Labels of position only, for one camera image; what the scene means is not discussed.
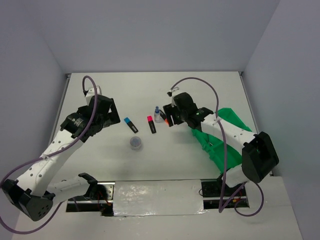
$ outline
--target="wall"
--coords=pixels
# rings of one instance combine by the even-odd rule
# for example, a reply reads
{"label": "wall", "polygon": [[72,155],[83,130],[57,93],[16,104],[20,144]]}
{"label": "wall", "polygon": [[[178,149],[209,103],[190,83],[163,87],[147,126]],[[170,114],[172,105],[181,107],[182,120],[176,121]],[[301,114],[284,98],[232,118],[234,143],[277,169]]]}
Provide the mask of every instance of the wall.
{"label": "wall", "polygon": [[244,71],[304,240],[319,239],[320,1],[281,0]]}
{"label": "wall", "polygon": [[244,70],[280,0],[29,0],[65,73]]}
{"label": "wall", "polygon": [[[65,77],[20,2],[0,1],[0,29],[0,177],[3,177],[13,167],[38,157],[48,144]],[[1,217],[13,228],[18,213],[1,193]],[[0,227],[0,236],[7,240],[12,234]]]}

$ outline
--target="clear plastic bottle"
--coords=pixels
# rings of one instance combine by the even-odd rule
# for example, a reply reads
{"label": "clear plastic bottle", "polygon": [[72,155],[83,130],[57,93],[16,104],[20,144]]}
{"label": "clear plastic bottle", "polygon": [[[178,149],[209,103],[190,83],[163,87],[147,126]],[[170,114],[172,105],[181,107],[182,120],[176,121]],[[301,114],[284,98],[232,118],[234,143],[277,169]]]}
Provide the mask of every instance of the clear plastic bottle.
{"label": "clear plastic bottle", "polygon": [[156,123],[161,123],[162,122],[162,118],[160,117],[160,110],[159,110],[158,106],[156,106],[155,110],[154,110],[154,121]]}

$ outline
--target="green box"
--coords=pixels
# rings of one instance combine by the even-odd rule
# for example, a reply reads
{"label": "green box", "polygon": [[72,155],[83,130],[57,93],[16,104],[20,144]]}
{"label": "green box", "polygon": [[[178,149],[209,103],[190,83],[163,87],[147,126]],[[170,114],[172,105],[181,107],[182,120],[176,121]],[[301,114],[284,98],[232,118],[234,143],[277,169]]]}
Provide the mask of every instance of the green box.
{"label": "green box", "polygon": [[[246,131],[251,132],[250,128],[247,127],[241,119],[237,116],[237,114],[231,108],[222,108],[218,111],[218,115],[220,118],[226,120],[227,122],[244,129]],[[223,141],[219,140],[218,138],[200,132],[196,129],[192,129],[193,136],[199,141],[202,146],[202,149],[209,154],[209,158],[214,161],[214,163],[219,168],[220,172],[224,171],[224,143]],[[242,156],[231,146],[227,146],[227,153],[228,153],[228,163],[227,169],[234,168],[235,166],[242,163]]]}

